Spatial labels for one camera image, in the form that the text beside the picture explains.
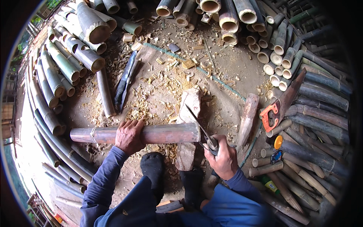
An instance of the wooden chopping block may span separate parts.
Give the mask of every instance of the wooden chopping block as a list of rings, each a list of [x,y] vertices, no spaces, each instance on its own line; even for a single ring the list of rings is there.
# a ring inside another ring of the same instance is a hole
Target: wooden chopping block
[[[179,118],[177,124],[195,122],[185,105],[193,111],[198,117],[200,112],[201,93],[198,89],[191,88],[183,91],[181,95]],[[195,145],[193,143],[178,143],[176,153],[175,167],[181,171],[190,171],[193,169]]]

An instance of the foot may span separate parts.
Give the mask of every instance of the foot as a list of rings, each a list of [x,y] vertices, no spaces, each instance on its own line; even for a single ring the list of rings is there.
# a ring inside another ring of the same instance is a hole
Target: foot
[[[151,190],[157,204],[164,196],[164,157],[158,152],[144,154],[141,158],[140,167],[142,174],[151,180]]]
[[[185,188],[185,203],[188,206],[200,210],[200,204],[206,199],[200,193],[203,181],[203,170],[179,171],[179,174]]]

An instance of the man's hand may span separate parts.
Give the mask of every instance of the man's hand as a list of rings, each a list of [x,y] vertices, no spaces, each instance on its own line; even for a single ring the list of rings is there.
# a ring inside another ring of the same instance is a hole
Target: man's hand
[[[218,155],[214,156],[208,149],[206,149],[208,146],[205,143],[204,156],[209,161],[209,164],[216,174],[218,174],[218,176],[223,180],[227,181],[237,172],[237,151],[235,148],[230,147],[227,144],[227,138],[225,135],[213,135],[212,137],[218,141]]]
[[[118,126],[115,146],[123,150],[128,156],[144,149],[145,144],[140,141],[140,133],[144,127],[143,121],[123,121]]]

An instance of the sleeve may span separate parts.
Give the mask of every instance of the sleeve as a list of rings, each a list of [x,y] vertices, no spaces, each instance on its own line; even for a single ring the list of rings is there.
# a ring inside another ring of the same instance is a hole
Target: sleeve
[[[81,227],[91,227],[104,215],[112,202],[112,194],[121,168],[129,156],[113,146],[85,191],[81,212]]]
[[[255,188],[248,181],[240,168],[237,169],[237,172],[231,179],[224,182],[228,184],[229,188],[236,193],[243,195],[244,197],[247,197],[257,203],[264,203],[257,188]]]

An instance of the orange saw handle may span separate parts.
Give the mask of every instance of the orange saw handle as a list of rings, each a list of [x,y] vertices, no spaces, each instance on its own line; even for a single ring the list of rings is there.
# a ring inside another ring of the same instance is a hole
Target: orange saw handle
[[[266,107],[266,109],[264,109],[261,113],[260,116],[262,116],[262,124],[264,125],[264,128],[266,130],[266,132],[268,133],[269,131],[271,131],[272,129],[274,129],[277,124],[278,124],[278,118],[275,118],[274,120],[274,125],[272,127],[270,127],[270,123],[269,123],[269,116],[268,116],[268,112],[272,110],[274,114],[278,113],[278,109],[277,109],[277,105],[276,103],[269,105],[268,107]]]

